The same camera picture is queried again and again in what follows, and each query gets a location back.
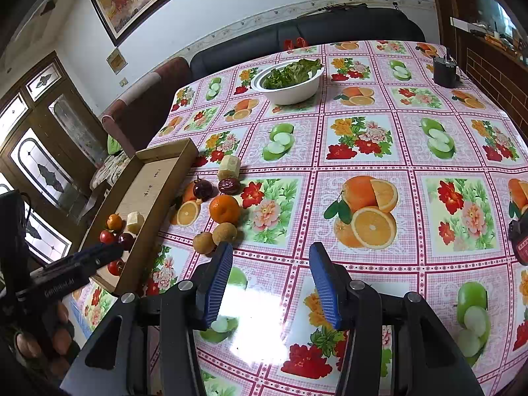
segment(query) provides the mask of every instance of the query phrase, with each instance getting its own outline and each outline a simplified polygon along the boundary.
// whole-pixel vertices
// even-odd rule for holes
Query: brick wall
[[[469,48],[465,72],[480,90],[508,113],[519,130],[528,135],[528,96],[507,76]]]

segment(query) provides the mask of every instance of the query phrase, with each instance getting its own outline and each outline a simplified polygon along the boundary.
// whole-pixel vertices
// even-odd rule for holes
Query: white bowl
[[[273,70],[274,68],[278,70],[279,68],[286,67],[292,62],[297,62],[299,59],[290,59],[288,61],[275,64],[269,67],[268,69],[260,72],[251,81],[251,88],[254,91],[261,92],[273,104],[297,104],[310,98],[317,92],[317,88],[319,87],[319,78],[324,72],[324,67],[317,70],[317,73],[315,73],[313,77],[309,78],[303,83],[299,83],[298,85],[289,86],[282,89],[265,89],[261,86],[261,83],[264,81],[264,78],[271,72],[271,70]]]

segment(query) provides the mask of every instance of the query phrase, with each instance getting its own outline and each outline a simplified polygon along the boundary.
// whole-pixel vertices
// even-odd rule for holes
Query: black leather sofa
[[[424,42],[422,30],[396,9],[362,4],[274,23],[199,51],[191,60],[193,79],[201,79],[251,59],[280,52],[287,39],[304,38],[310,45],[350,40]]]

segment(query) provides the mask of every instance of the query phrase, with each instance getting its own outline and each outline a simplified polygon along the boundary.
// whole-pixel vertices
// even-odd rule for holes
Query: green salad leaves
[[[315,76],[317,70],[323,68],[319,59],[311,61],[309,59],[300,59],[297,62],[288,64],[286,67],[277,70],[274,68],[262,82],[265,89],[282,89],[289,86],[295,86],[307,81],[311,72]]]

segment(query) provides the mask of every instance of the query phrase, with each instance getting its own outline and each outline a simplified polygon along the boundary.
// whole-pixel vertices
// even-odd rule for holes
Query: table
[[[478,283],[491,326],[473,359],[484,393],[494,394],[520,369],[528,356],[528,272],[513,255],[507,227],[511,199],[519,209],[528,203],[528,148],[508,115],[464,73],[456,89],[432,81],[431,58],[444,53],[443,46],[416,42],[310,46],[240,64],[176,93],[167,123],[149,146],[185,137],[195,142],[200,156],[185,185],[197,175],[216,185],[226,153],[242,161],[244,191],[236,198],[244,209],[244,240],[233,258],[238,284],[228,285],[220,311],[238,321],[225,322],[231,332],[206,335],[208,341],[196,333],[209,395],[333,394],[346,335],[333,331],[322,314],[308,267],[315,241],[352,278],[378,291],[419,292],[455,338],[463,329],[456,307],[460,287]],[[314,97],[282,106],[253,92],[256,73],[299,57],[320,58],[325,66]],[[279,123],[294,126],[295,144],[279,160],[265,161],[262,148]],[[431,140],[440,148],[452,138],[454,149],[435,151],[447,159],[431,152],[426,131],[443,143]],[[398,201],[389,213],[365,214],[364,206],[381,199],[373,204],[373,183],[353,178],[364,175],[395,186]],[[338,220],[348,220],[346,210],[324,216],[342,190],[345,208],[359,210],[349,225]],[[196,234],[216,227],[208,204],[190,226],[172,225],[171,217],[160,229],[147,294],[167,290],[208,261],[192,248]],[[375,225],[361,225],[365,218]],[[387,247],[364,247],[379,239]],[[93,285],[79,301],[81,315],[93,328],[112,302]],[[387,394],[390,328],[382,337],[380,393]],[[157,343],[153,330],[152,394],[160,389]]]

